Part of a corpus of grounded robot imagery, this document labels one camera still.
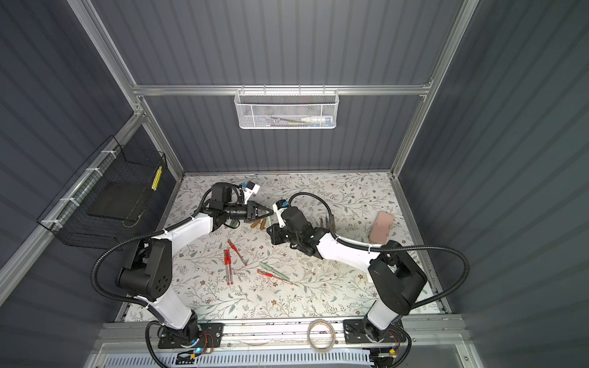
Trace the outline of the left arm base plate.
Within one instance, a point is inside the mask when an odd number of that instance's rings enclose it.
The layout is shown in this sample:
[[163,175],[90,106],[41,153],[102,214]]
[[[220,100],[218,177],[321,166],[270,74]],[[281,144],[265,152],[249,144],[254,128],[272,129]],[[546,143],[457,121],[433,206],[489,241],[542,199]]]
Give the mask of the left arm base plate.
[[198,323],[183,330],[160,327],[157,336],[159,349],[218,348],[225,325],[221,323]]

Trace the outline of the green pen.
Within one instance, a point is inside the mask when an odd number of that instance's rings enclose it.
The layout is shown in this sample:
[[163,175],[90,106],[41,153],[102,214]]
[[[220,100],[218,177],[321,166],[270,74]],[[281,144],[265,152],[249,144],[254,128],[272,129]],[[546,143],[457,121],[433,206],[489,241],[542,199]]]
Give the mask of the green pen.
[[273,267],[271,267],[270,265],[267,265],[265,262],[259,262],[259,266],[269,272],[270,274],[273,274],[274,276],[278,276],[280,279],[286,280],[287,282],[290,281],[289,277],[283,273],[281,273],[280,271],[274,269]]

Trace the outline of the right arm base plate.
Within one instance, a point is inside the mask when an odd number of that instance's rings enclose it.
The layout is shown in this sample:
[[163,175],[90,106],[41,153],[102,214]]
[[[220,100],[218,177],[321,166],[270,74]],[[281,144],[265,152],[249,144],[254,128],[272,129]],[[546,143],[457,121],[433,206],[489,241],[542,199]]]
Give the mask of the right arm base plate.
[[345,342],[348,344],[359,343],[388,343],[398,345],[405,343],[407,338],[400,331],[401,325],[390,324],[386,330],[380,331],[371,324],[366,327],[368,320],[346,319],[343,321]]

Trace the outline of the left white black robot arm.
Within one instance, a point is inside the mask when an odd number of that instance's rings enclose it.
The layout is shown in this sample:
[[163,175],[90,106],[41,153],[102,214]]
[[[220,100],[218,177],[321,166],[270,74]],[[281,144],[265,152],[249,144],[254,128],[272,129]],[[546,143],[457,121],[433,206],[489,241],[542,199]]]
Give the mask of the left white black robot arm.
[[[260,186],[217,182],[205,192],[196,210],[184,220],[145,236],[134,236],[107,250],[90,271],[90,283],[101,296],[114,301],[140,305],[153,314],[176,343],[191,347],[201,339],[196,312],[187,307],[171,288],[173,256],[190,242],[207,236],[229,220],[254,222],[271,216],[272,209],[251,200]],[[106,291],[98,272],[105,259],[125,245],[132,248],[115,285],[126,294]]]

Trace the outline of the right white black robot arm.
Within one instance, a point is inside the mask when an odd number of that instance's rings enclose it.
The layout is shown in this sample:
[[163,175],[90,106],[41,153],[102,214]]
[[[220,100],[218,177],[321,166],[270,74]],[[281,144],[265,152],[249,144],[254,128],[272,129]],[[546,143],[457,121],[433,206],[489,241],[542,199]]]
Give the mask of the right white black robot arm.
[[[317,199],[327,210],[330,225],[314,227],[292,201],[299,196]],[[280,199],[273,205],[278,222],[267,229],[273,245],[289,244],[290,248],[307,256],[336,261],[367,274],[374,284],[377,297],[364,317],[364,333],[371,342],[381,342],[389,326],[407,316],[413,309],[438,301],[462,286],[470,272],[466,256],[454,248],[438,245],[403,247],[390,240],[385,244],[370,244],[339,236],[334,231],[334,216],[329,205],[319,196],[299,192],[290,199]],[[432,297],[418,301],[428,282],[425,272],[410,256],[412,251],[443,251],[455,255],[463,263],[463,273],[449,288]]]

